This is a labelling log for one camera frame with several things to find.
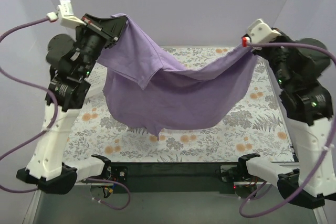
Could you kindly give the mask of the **purple t-shirt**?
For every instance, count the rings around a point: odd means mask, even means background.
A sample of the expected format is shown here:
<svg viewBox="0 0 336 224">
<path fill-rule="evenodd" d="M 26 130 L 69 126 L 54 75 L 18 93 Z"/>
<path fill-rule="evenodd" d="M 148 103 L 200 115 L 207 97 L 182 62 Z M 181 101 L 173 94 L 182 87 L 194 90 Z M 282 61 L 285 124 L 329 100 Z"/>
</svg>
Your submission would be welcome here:
<svg viewBox="0 0 336 224">
<path fill-rule="evenodd" d="M 246 95 L 257 56 L 237 46 L 198 70 L 188 69 L 129 19 L 98 63 L 107 69 L 103 94 L 113 118 L 158 135 L 162 129 L 218 124 Z"/>
</svg>

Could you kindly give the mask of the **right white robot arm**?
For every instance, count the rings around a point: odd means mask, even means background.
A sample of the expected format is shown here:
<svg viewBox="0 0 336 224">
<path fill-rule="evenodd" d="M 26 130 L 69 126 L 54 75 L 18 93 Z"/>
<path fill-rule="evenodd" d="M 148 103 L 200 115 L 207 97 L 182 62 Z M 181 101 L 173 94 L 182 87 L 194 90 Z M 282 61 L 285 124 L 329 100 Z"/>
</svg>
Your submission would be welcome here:
<svg viewBox="0 0 336 224">
<path fill-rule="evenodd" d="M 268 61 L 281 89 L 280 100 L 287 117 L 297 129 L 297 169 L 264 160 L 259 154 L 239 158 L 241 177 L 258 177 L 277 187 L 285 202 L 307 209 L 335 200 L 335 172 L 332 140 L 335 136 L 332 98 L 319 77 L 335 57 L 313 38 L 292 40 L 279 29 L 272 29 L 265 41 L 254 34 L 242 39 L 243 46 Z"/>
</svg>

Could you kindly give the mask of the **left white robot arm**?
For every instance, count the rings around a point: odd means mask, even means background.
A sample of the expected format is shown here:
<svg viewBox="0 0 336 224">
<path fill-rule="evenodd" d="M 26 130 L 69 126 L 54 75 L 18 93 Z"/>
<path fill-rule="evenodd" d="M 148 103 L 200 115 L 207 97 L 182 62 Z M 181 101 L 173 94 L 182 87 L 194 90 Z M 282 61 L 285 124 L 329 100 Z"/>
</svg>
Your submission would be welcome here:
<svg viewBox="0 0 336 224">
<path fill-rule="evenodd" d="M 50 83 L 45 97 L 43 133 L 27 166 L 16 177 L 34 184 L 47 194 L 64 195 L 76 182 L 93 177 L 107 179 L 111 161 L 94 154 L 81 161 L 65 163 L 67 138 L 79 115 L 90 83 L 90 76 L 101 52 L 113 47 L 128 19 L 122 15 L 97 18 L 85 14 L 75 27 L 76 37 L 55 35 L 48 43 L 46 61 L 50 64 Z"/>
</svg>

